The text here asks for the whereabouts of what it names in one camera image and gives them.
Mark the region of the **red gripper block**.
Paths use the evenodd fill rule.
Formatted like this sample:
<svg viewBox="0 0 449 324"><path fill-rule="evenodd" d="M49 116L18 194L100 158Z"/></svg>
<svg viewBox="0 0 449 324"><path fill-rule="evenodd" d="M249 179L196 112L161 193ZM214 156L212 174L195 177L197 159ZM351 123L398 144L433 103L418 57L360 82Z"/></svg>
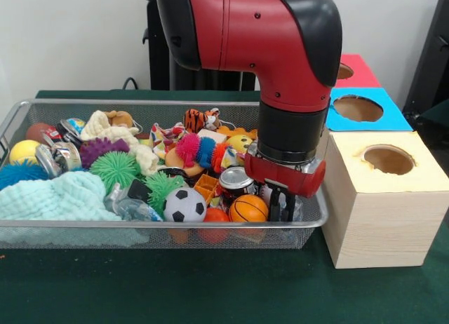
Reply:
<svg viewBox="0 0 449 324"><path fill-rule="evenodd" d="M313 158L306 164L276 163L261 155L257 150L257 141L254 141L246 152L244 168L247 176L256 182L275 185L269 201L270 221L279 221L281 218L280 188L284 188L290 193L286 194L284 220L292 222L295 211L295 195L310 198L319 190L326 173L326 162L319 158Z"/></svg>

